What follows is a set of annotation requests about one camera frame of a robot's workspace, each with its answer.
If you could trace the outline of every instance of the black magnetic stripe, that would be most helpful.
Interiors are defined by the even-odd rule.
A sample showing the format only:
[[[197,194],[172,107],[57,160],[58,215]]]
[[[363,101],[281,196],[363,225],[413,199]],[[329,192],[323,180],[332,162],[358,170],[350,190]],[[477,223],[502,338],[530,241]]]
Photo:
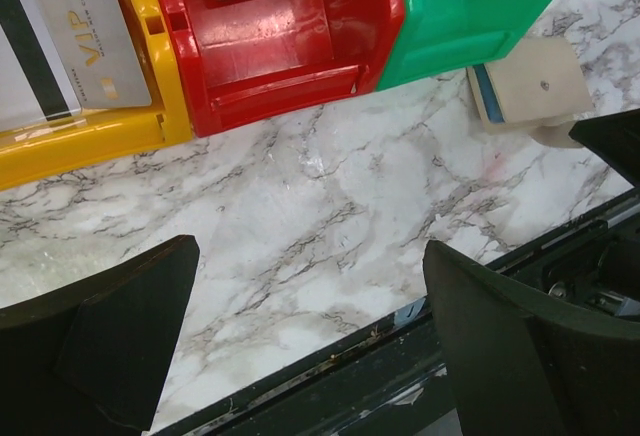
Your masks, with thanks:
[[[47,120],[68,116],[69,106],[20,0],[0,0],[0,26]]]

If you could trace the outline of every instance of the green plastic bin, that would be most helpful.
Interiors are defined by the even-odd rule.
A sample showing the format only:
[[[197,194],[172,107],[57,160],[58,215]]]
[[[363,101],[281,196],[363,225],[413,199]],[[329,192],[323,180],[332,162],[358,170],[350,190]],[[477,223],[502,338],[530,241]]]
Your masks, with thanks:
[[[499,59],[551,0],[405,0],[406,20],[378,90]]]

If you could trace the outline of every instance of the marble pattern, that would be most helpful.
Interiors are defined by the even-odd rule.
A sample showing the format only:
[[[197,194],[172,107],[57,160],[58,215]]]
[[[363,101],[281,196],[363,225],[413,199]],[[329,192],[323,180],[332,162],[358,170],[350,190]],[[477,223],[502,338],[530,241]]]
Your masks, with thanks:
[[[640,106],[640,0],[555,0],[532,32],[574,44],[598,114]],[[488,262],[628,187],[485,134],[457,71],[0,193],[0,305],[194,234],[155,431],[423,295],[428,238]]]

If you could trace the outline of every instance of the red plastic bin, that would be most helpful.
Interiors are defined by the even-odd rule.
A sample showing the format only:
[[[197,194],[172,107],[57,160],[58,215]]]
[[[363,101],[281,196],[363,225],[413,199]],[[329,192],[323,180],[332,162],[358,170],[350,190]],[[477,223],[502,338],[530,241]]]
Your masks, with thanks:
[[[198,136],[374,91],[404,0],[159,0]]]

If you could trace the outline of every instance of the marble surface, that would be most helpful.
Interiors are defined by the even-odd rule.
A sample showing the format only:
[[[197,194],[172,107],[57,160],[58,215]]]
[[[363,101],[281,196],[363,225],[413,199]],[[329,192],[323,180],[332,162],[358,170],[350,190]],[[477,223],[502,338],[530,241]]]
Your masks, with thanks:
[[[640,0],[555,0],[533,32],[574,44],[598,114],[640,106]],[[458,71],[0,193],[0,305],[194,234],[155,431],[423,295],[428,238],[488,262],[626,189],[483,133]]]

